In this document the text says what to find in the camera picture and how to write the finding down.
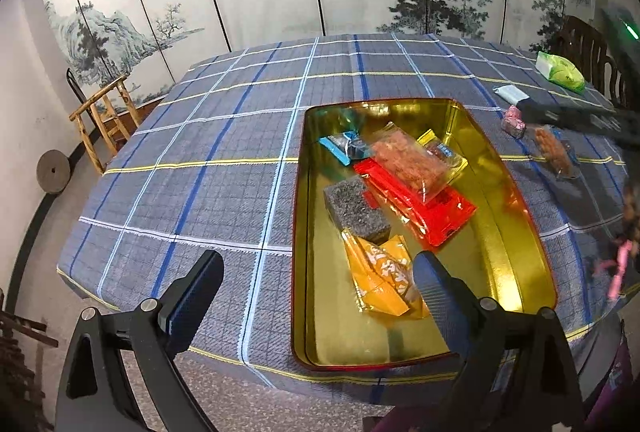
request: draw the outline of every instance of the round cardboard disc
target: round cardboard disc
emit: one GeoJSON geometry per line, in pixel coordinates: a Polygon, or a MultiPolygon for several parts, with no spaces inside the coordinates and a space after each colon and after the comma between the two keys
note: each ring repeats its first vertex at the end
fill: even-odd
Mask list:
{"type": "Polygon", "coordinates": [[[69,159],[62,152],[45,152],[38,160],[36,177],[40,187],[47,194],[59,194],[71,178],[69,159]]]}

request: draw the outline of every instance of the plaid tablecloth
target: plaid tablecloth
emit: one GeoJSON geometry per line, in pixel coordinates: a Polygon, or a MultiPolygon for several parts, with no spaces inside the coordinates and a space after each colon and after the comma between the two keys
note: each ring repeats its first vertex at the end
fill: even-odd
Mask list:
{"type": "Polygon", "coordinates": [[[236,378],[292,392],[435,401],[455,374],[455,358],[349,374],[310,372],[295,362],[292,204],[306,108],[450,97],[473,114],[522,191],[552,265],[556,311],[577,350],[607,310],[609,279],[594,275],[593,265],[619,230],[625,166],[605,138],[566,132],[581,176],[556,181],[532,141],[502,132],[508,105],[493,93],[502,84],[538,102],[611,107],[593,88],[577,95],[549,83],[534,59],[484,41],[373,34],[279,42],[196,64],[91,192],[58,272],[85,296],[126,311],[186,274],[202,249],[218,250],[225,280],[190,354],[236,378]]]}

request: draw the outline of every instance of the silver bolt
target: silver bolt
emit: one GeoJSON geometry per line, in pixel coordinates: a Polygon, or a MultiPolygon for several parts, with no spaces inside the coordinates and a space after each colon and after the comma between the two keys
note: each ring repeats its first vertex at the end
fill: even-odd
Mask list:
{"type": "Polygon", "coordinates": [[[91,320],[93,317],[95,317],[95,307],[88,307],[83,309],[80,316],[82,317],[82,320],[91,320]]]}
{"type": "Polygon", "coordinates": [[[155,298],[147,298],[140,304],[142,311],[153,311],[156,307],[158,307],[158,301],[155,298]]]}
{"type": "Polygon", "coordinates": [[[489,297],[484,297],[480,299],[480,306],[487,311],[493,311],[498,307],[498,303],[489,297]]]}
{"type": "Polygon", "coordinates": [[[542,311],[540,311],[540,314],[547,320],[553,320],[553,318],[556,316],[556,313],[548,307],[543,307],[542,311]]]}

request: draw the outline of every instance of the gray sponge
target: gray sponge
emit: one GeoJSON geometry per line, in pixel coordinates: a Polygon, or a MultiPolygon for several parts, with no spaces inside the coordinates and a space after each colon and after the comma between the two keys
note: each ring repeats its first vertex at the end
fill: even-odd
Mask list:
{"type": "Polygon", "coordinates": [[[324,189],[324,204],[339,230],[348,228],[358,237],[380,245],[389,239],[391,225],[380,207],[372,208],[365,198],[374,200],[360,176],[353,176],[324,189]]]}

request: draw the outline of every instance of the green led light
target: green led light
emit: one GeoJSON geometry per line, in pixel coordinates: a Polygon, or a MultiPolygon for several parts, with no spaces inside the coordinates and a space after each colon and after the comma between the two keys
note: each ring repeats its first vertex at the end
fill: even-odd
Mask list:
{"type": "Polygon", "coordinates": [[[625,26],[626,26],[626,29],[628,30],[628,32],[633,36],[633,38],[635,38],[636,40],[638,40],[640,38],[640,37],[638,37],[638,34],[636,34],[636,31],[631,26],[626,24],[626,22],[625,22],[625,26]]]}

